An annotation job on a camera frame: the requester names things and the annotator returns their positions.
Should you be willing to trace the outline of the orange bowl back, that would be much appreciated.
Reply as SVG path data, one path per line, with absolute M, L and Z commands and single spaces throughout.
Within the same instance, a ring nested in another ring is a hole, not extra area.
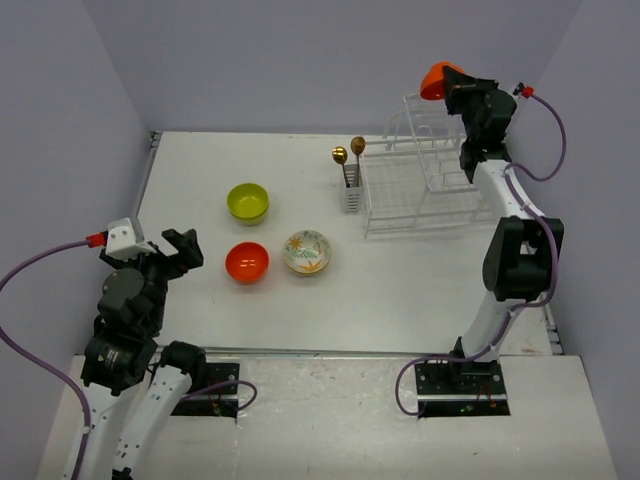
M 444 68 L 450 68 L 456 72 L 464 73 L 461 67 L 450 62 L 438 62 L 434 64 L 421 82 L 420 97 L 422 99 L 438 101 L 444 98 Z

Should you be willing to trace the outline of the orange bowl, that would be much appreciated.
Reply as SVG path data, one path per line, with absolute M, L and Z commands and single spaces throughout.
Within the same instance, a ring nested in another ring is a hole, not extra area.
M 456 72 L 464 73 L 461 67 L 450 62 L 438 62 L 434 64 L 421 82 L 420 97 L 422 99 L 438 101 L 444 98 L 444 68 L 450 68 Z
M 225 270 L 237 283 L 253 284 L 263 279 L 269 269 L 267 249 L 256 242 L 241 242 L 225 258 Z

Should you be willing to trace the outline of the orange bowl front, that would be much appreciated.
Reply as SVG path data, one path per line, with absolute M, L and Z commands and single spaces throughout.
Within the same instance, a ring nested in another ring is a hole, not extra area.
M 256 242 L 241 242 L 225 258 L 225 270 L 237 283 L 253 284 L 263 279 L 269 269 L 267 249 Z

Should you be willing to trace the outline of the green bowl front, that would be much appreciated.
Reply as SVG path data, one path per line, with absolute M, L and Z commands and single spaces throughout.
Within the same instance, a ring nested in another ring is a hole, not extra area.
M 261 224 L 266 219 L 268 209 L 265 208 L 260 213 L 249 212 L 248 214 L 231 210 L 230 214 L 240 225 L 255 226 Z

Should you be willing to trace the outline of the green bowl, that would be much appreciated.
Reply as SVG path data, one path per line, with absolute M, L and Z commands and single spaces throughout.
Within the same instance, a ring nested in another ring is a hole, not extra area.
M 267 190 L 256 183 L 234 186 L 227 195 L 229 212 L 241 220 L 253 220 L 262 216 L 269 208 Z
M 260 213 L 249 212 L 248 214 L 231 210 L 230 214 L 240 225 L 255 226 L 261 224 L 266 219 L 268 209 L 265 208 Z

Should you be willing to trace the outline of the green bowl back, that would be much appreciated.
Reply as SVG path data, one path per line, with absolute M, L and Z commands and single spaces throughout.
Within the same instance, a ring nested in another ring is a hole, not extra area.
M 269 208 L 267 190 L 256 183 L 234 186 L 227 195 L 229 212 L 241 220 L 253 220 L 262 216 Z

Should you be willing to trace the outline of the floral white bowl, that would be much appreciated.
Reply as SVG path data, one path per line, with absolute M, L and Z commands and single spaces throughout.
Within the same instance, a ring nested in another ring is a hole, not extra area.
M 316 230 L 301 230 L 293 233 L 284 245 L 283 258 L 286 266 L 315 269 L 329 265 L 332 245 L 329 239 Z

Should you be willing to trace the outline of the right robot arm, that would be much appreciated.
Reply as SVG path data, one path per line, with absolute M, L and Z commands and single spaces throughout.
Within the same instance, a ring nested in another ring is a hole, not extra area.
M 447 112 L 460 116 L 466 133 L 460 167 L 496 220 L 482 265 L 485 296 L 447 359 L 448 385 L 467 393 L 481 382 L 478 364 L 498 360 L 503 339 L 521 311 L 551 300 L 564 225 L 528 197 L 516 174 L 530 171 L 511 158 L 505 141 L 518 99 L 535 99 L 534 89 L 520 83 L 507 92 L 495 80 L 452 66 L 443 67 L 442 77 Z

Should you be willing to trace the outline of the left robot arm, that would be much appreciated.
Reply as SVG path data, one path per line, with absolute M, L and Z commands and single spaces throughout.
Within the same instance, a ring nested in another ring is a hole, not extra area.
M 204 264 L 195 230 L 167 229 L 167 255 L 125 226 L 105 235 L 100 259 L 112 273 L 102 284 L 94 333 L 84 351 L 83 419 L 65 479 L 131 479 L 186 393 L 208 379 L 205 353 L 174 341 L 159 348 L 168 284 Z

